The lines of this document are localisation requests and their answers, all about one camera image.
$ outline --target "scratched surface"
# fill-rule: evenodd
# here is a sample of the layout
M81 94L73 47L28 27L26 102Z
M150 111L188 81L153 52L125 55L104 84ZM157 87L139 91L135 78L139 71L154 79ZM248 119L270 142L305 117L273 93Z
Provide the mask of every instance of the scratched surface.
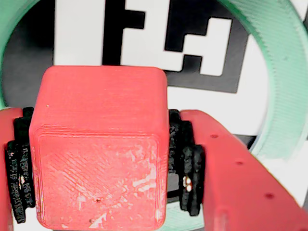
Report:
M45 136L39 146L42 223L82 230L142 230L163 223L166 179L155 140Z
M46 228L144 231L164 223L169 146L164 72L49 69L29 136L38 220Z

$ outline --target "mint green circular frame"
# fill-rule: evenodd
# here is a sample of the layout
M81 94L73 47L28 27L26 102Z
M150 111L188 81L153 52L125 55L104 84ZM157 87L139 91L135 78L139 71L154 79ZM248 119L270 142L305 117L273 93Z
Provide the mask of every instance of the mint green circular frame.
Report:
M38 1L0 1L1 63L11 33ZM267 115L250 151L259 159L293 158L308 136L307 32L289 0L218 1L255 37L268 67ZM4 107L1 97L0 109ZM179 207L178 203L167 205L166 221L159 230L187 231L204 226L202 213L192 218Z

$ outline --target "white paint mark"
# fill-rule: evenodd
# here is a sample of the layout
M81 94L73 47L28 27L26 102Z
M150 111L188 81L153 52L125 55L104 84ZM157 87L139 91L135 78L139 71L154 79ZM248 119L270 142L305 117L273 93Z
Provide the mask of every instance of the white paint mark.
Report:
M145 186L143 186L143 187L141 187L141 188L138 188L138 191L140 191L140 192L143 193L143 192L149 190L150 188L156 188L156 183L147 184L147 185L145 185Z
M104 221L106 221L106 216L107 216L107 213L104 213L103 215L101 215L93 224L91 224L89 226L89 229L96 229L96 228L98 228L99 224L102 224L103 219L104 219Z
M127 199L124 196L121 196L121 202L127 202Z
M79 194L79 197L77 198L78 199L78 202L79 202L79 211L81 210L81 203L82 202L85 202L86 201L86 198L84 196L81 196L80 195L80 192L78 193Z
M128 152L128 154L130 155L132 162L135 162L135 159L136 159L136 158L135 158L135 156L134 156L132 150L130 150L130 151Z
M133 182L133 187L137 187L138 185L144 184L149 182L150 180L154 180L156 179L156 167L154 164L150 164L150 174L146 176L146 178L138 180L138 181L134 181Z

